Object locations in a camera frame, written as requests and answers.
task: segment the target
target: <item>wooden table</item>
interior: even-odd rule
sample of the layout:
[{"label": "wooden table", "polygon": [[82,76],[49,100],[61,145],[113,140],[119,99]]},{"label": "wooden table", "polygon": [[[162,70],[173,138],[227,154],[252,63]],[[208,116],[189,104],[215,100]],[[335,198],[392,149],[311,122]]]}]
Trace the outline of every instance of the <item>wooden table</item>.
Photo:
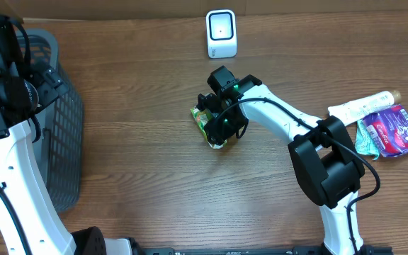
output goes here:
[{"label": "wooden table", "polygon": [[[204,18],[26,27],[55,35],[86,107],[81,197],[61,214],[71,232],[96,225],[177,249],[322,243],[318,207],[280,140],[251,123],[214,150],[199,132],[189,109],[221,65],[311,115],[387,89],[408,111],[408,11],[238,17],[237,56],[219,60],[207,56]],[[361,235],[408,254],[408,155],[373,165],[382,188],[357,205]],[[367,171],[361,193],[373,186]]]}]

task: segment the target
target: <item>teal cloth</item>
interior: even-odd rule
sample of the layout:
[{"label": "teal cloth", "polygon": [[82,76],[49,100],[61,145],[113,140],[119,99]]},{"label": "teal cloth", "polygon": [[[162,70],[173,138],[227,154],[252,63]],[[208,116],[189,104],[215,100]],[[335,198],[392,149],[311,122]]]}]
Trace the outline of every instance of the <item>teal cloth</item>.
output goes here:
[{"label": "teal cloth", "polygon": [[359,154],[375,156],[374,160],[378,159],[380,155],[379,149],[375,146],[375,143],[366,130],[366,126],[363,124],[362,120],[357,121],[355,149]]}]

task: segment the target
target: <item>brown wall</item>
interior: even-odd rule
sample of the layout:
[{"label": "brown wall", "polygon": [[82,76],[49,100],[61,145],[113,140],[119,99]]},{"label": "brown wall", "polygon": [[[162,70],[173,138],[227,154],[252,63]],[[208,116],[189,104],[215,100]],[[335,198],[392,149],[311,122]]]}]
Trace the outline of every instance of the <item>brown wall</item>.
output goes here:
[{"label": "brown wall", "polygon": [[0,13],[78,20],[196,17],[221,8],[238,15],[408,10],[408,0],[0,0]]}]

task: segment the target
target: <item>basket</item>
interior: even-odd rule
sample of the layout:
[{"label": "basket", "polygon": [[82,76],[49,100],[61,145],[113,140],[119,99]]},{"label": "basket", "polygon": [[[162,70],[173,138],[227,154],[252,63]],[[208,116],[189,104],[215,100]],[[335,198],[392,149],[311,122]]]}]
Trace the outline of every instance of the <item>basket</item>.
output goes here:
[{"label": "basket", "polygon": [[[69,85],[68,93],[36,115],[42,128],[42,137],[33,144],[35,160],[53,206],[57,212],[63,212],[74,206],[79,198],[83,102],[59,63],[55,37],[43,29],[27,29],[26,32],[30,41],[31,62],[50,63]],[[17,37],[24,50],[23,36],[17,32]]]}]

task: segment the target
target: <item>purple snack bag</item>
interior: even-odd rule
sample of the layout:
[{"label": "purple snack bag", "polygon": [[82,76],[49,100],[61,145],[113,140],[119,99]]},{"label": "purple snack bag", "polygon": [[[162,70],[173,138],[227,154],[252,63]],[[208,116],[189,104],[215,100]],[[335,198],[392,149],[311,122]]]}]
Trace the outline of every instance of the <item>purple snack bag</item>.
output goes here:
[{"label": "purple snack bag", "polygon": [[408,114],[402,105],[371,113],[363,123],[382,156],[397,157],[408,152]]}]

